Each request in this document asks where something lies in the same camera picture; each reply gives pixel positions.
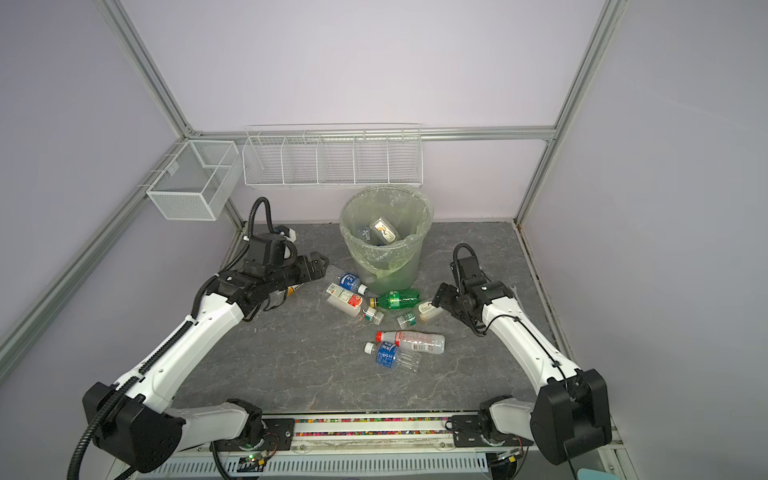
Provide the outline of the clear bottle red cap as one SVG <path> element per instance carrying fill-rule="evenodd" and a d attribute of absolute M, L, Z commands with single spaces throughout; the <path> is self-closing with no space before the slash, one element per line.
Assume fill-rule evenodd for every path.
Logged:
<path fill-rule="evenodd" d="M 443 335 L 410 330 L 379 331 L 376 333 L 376 341 L 389 342 L 405 350 L 433 355 L 443 354 L 446 343 Z"/>

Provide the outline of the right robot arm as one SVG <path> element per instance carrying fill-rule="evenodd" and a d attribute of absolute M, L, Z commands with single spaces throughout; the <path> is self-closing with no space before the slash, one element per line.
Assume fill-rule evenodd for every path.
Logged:
<path fill-rule="evenodd" d="M 532 323 L 513 290 L 490 280 L 475 256 L 451 262 L 454 282 L 438 288 L 432 304 L 481 337 L 495 335 L 522 367 L 536 393 L 533 402 L 499 396 L 483 403 L 481 435 L 499 443 L 526 439 L 554 465 L 613 440 L 608 387 L 595 369 L 570 360 Z"/>

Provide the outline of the small bottle green label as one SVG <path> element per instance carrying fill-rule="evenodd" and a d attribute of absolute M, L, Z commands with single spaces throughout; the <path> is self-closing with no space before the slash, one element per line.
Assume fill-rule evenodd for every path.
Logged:
<path fill-rule="evenodd" d="M 419 318 L 413 312 L 407 312 L 397 317 L 397 323 L 401 330 L 408 330 L 418 324 Z"/>

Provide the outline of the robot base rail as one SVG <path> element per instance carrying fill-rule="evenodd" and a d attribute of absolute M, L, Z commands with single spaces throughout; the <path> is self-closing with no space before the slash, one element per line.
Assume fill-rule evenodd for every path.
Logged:
<path fill-rule="evenodd" d="M 174 454 L 149 479 L 490 479 L 534 451 L 481 433 L 473 412 L 270 415 L 261 445 L 232 440 Z"/>

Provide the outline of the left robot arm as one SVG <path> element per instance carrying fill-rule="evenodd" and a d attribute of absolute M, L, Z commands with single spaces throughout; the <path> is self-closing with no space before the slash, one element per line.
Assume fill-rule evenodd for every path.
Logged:
<path fill-rule="evenodd" d="M 127 466 L 126 479 L 148 473 L 176 452 L 233 441 L 260 447 L 268 434 L 259 407 L 230 399 L 219 405 L 172 408 L 177 391 L 234 327 L 252 320 L 275 292 L 325 277 L 329 260 L 298 253 L 293 230 L 251 234 L 246 246 L 196 292 L 190 313 L 147 357 L 111 384 L 95 383 L 83 397 L 88 425 L 66 476 L 77 479 L 85 453 L 95 445 Z"/>

